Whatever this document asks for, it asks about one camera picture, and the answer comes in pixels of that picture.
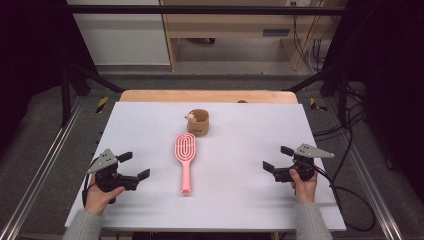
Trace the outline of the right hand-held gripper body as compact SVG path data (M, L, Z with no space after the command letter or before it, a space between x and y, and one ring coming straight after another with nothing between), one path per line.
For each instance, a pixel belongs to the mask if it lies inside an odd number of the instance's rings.
M295 169L303 181L308 181L315 172L315 158L334 158L333 153L316 148L309 144L301 144L294 150L294 163L288 168L275 168L273 176L276 182L293 182L289 171Z

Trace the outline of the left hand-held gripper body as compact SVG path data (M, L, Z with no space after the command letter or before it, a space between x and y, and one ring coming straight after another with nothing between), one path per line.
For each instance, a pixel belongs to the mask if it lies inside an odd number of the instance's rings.
M135 191L139 184L138 178L120 174L117 157L109 148L105 149L92 163L88 174L96 175L96 184L103 192L110 192L119 186L127 191Z

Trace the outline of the pink hairbrush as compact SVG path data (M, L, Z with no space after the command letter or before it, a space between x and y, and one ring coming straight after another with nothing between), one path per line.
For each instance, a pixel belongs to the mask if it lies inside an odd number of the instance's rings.
M196 156L195 136L191 133L178 135L175 140L174 155L182 164L181 192L189 194L191 192L190 164Z

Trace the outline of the person's right hand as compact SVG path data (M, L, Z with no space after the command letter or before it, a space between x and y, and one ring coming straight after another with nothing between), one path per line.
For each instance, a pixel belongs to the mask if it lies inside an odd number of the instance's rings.
M317 173L314 173L308 181L303 181L295 169L291 169L289 173L293 180L291 186L295 190L298 202L302 204L314 203L317 187Z

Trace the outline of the person's left hand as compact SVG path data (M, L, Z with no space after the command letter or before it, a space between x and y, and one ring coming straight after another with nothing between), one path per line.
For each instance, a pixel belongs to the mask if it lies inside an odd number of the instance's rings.
M101 216L109 202L125 191L123 186L119 186L110 192L103 192L96 184L96 175L90 178L89 188L84 210L92 215Z

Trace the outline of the brown cup with animal figure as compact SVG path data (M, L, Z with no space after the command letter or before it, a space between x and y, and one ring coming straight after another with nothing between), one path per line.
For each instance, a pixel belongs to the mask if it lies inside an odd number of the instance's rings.
M187 131L197 137L205 136L209 131L209 112L204 109L193 109L186 116Z

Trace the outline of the black metal stand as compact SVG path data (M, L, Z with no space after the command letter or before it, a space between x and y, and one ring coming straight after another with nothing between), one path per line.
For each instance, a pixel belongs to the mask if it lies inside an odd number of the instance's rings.
M71 100L70 100L70 87L76 91L78 96L87 96L91 88L88 86L86 80L91 79L96 83L106 87L115 93L123 93L124 88L119 87L112 82L101 77L98 73L94 73L87 68L80 65L68 65L60 74L61 83L61 98L62 98L62 123L64 127L71 119Z
M342 68L329 66L306 80L288 88L288 91L297 93L319 80L324 81L320 89L320 94L323 97L332 97L335 92L338 92L337 119L343 127L346 127L348 74Z

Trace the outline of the white cabinet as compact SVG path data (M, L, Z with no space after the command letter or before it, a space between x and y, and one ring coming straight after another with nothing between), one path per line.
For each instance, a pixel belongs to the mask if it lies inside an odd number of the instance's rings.
M169 65L160 14L74 14L97 66Z

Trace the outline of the dark curtain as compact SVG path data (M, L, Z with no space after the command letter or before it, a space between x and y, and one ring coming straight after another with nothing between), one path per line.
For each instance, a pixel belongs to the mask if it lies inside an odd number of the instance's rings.
M329 63L365 86L365 106L389 159L424 202L424 0L348 0Z
M67 0L0 0L0 149L7 145L27 112L31 98L61 84L89 93L86 77L73 63L96 68L74 16L52 10Z

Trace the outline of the light wooden desk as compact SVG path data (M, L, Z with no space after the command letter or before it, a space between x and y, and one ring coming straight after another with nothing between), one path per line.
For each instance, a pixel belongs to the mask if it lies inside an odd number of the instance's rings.
M162 6L334 7L335 0L158 0ZM172 64L182 39L253 38L278 40L292 70L307 63L311 44L330 40L338 27L330 16L164 14L162 16Z

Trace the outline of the aluminium rail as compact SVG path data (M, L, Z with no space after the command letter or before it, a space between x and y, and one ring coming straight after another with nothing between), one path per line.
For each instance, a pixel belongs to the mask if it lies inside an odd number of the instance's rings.
M35 176L32 178L31 183L26 189L19 204L15 208L12 216L6 222L4 228L0 231L0 240L15 240L18 233L26 220L36 198L38 197L53 165L58 158L68 136L71 132L76 119L78 118L81 108L85 103L85 97L77 97L75 103L71 108L71 115L69 120L62 126L56 134L54 141L49 147L46 155L43 158Z
M348 129L342 129L337 118L336 101L325 98L328 107L329 122L333 124L335 133L319 137L319 144L328 147L336 154L335 160L325 160L324 165L335 176L335 183L345 190L343 196L342 216L348 222L348 228L355 232L379 230L384 234L383 240L404 240L383 192L377 184L378 177L383 176L379 171L381 150L366 123L362 122L364 113L354 108L357 117Z

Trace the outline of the black horizontal frame bar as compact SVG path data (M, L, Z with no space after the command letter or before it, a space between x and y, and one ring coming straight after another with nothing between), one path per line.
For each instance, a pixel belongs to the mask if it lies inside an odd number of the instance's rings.
M80 14L217 14L217 15L319 15L341 16L340 7L255 7L255 6L153 6L153 5L68 5Z

